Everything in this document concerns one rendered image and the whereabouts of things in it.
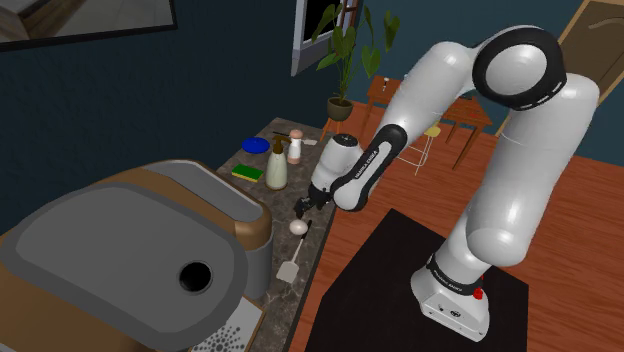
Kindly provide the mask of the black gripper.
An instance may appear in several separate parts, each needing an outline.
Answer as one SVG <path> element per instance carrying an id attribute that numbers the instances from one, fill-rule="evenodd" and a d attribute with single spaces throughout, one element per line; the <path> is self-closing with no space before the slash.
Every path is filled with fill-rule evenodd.
<path id="1" fill-rule="evenodd" d="M 319 190 L 315 186 L 310 186 L 308 188 L 308 197 L 299 198 L 293 207 L 296 218 L 302 219 L 304 214 L 313 206 L 321 210 L 331 200 L 331 193 L 325 188 Z"/>

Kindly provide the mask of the cream soap dispenser bottle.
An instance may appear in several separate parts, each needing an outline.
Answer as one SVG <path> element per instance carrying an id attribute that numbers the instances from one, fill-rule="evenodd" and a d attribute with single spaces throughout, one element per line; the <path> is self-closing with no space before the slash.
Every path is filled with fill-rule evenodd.
<path id="1" fill-rule="evenodd" d="M 289 137 L 276 135 L 274 145 L 267 162 L 265 185 L 267 188 L 279 191 L 287 186 L 287 160 L 284 154 L 283 142 L 290 144 Z"/>

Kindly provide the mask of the white and pink pepper mill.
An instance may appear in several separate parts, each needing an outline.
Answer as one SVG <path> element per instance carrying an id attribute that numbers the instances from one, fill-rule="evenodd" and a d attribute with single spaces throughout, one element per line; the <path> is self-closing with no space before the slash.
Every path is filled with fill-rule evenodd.
<path id="1" fill-rule="evenodd" d="M 303 135 L 303 132 L 299 129 L 293 129 L 290 131 L 289 134 L 295 137 L 296 134 L 299 134 L 300 136 Z M 300 140 L 290 138 L 290 144 L 289 144 L 289 150 L 288 150 L 288 162 L 290 164 L 296 165 L 300 162 L 301 149 L 302 149 L 301 144 L 302 142 Z"/>

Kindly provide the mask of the green and yellow sponge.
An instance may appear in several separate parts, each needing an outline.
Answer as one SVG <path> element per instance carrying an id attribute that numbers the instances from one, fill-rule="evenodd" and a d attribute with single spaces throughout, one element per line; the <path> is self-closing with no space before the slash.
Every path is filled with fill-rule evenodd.
<path id="1" fill-rule="evenodd" d="M 235 177 L 257 183 L 263 175 L 263 171 L 244 164 L 236 165 L 231 174 Z"/>

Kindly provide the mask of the blue plate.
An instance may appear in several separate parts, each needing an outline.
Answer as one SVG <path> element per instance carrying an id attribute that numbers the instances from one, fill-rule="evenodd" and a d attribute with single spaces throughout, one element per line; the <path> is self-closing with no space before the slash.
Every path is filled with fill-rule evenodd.
<path id="1" fill-rule="evenodd" d="M 261 137 L 249 137 L 241 143 L 242 149 L 250 154 L 263 154 L 271 144 L 268 140 Z"/>

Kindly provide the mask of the black robot stand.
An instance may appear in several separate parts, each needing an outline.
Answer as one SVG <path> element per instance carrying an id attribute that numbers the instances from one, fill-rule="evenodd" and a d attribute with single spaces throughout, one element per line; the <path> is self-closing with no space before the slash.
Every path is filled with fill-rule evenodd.
<path id="1" fill-rule="evenodd" d="M 324 294 L 305 352 L 528 352 L 526 283 L 489 269 L 490 327 L 473 342 L 425 317 L 410 287 L 444 239 L 390 210 Z"/>

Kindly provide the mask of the yellow stool with white legs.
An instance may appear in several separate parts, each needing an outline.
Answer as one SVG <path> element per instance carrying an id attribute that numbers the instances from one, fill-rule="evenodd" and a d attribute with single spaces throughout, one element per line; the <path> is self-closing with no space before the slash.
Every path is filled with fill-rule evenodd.
<path id="1" fill-rule="evenodd" d="M 428 128 L 424 132 L 424 145 L 417 147 L 416 145 L 410 145 L 409 148 L 415 152 L 419 153 L 418 161 L 410 161 L 403 157 L 399 157 L 399 160 L 413 166 L 415 168 L 414 175 L 417 176 L 420 169 L 426 164 L 429 153 L 431 150 L 431 146 L 436 137 L 441 133 L 441 128 L 439 127 L 439 123 L 436 122 L 432 127 Z"/>

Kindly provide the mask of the brown wooden table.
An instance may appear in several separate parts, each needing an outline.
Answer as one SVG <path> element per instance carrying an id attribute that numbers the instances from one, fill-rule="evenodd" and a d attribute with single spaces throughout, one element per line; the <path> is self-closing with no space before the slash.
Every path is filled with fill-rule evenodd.
<path id="1" fill-rule="evenodd" d="M 368 132 L 366 129 L 370 124 L 370 118 L 373 107 L 376 103 L 388 104 L 392 96 L 400 86 L 401 81 L 382 76 L 375 76 L 367 92 L 368 103 L 366 104 L 364 117 L 359 128 L 357 137 L 360 141 L 367 140 Z M 456 170 L 474 145 L 477 137 L 483 132 L 483 129 L 492 125 L 492 121 L 486 115 L 484 109 L 475 97 L 457 98 L 456 101 L 442 114 L 443 120 L 453 122 L 453 126 L 447 136 L 446 143 L 449 143 L 455 132 L 462 124 L 472 126 L 469 139 L 466 141 L 460 155 L 458 156 L 452 169 Z"/>

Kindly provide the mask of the potted green plant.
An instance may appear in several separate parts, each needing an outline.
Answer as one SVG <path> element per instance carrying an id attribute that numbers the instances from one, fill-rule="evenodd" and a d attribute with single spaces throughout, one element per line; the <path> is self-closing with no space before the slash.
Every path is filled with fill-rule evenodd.
<path id="1" fill-rule="evenodd" d="M 328 5 L 311 36 L 311 41 L 315 42 L 323 29 L 327 25 L 332 24 L 327 54 L 320 60 L 316 70 L 332 65 L 338 68 L 338 91 L 335 92 L 334 97 L 328 99 L 328 107 L 336 108 L 353 106 L 347 100 L 346 93 L 359 68 L 362 67 L 367 77 L 371 78 L 377 72 L 381 63 L 381 50 L 376 46 L 369 8 L 364 6 L 364 19 L 357 27 L 338 23 L 337 19 L 342 10 L 343 5 Z M 369 29 L 371 43 L 358 47 L 356 45 L 358 31 L 364 24 Z"/>

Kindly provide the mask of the brown and grey coffee machine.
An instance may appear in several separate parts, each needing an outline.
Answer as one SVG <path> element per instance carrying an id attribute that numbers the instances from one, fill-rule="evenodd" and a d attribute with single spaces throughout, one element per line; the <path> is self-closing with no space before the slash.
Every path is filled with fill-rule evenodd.
<path id="1" fill-rule="evenodd" d="M 167 160 L 67 193 L 0 236 L 0 352 L 249 352 L 270 210 Z"/>

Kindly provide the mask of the brown door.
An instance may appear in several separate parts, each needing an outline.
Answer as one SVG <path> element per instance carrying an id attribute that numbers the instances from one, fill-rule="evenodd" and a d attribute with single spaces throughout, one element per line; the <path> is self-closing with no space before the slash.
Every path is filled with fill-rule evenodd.
<path id="1" fill-rule="evenodd" d="M 559 44 L 567 71 L 599 86 L 600 105 L 624 79 L 624 0 L 583 0 Z"/>

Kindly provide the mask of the wall picture with black frame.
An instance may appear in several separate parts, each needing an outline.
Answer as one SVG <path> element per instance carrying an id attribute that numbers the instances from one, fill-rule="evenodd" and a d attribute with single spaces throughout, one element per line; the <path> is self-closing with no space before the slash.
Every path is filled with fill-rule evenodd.
<path id="1" fill-rule="evenodd" d="M 0 0 L 0 52 L 176 27 L 174 0 Z"/>

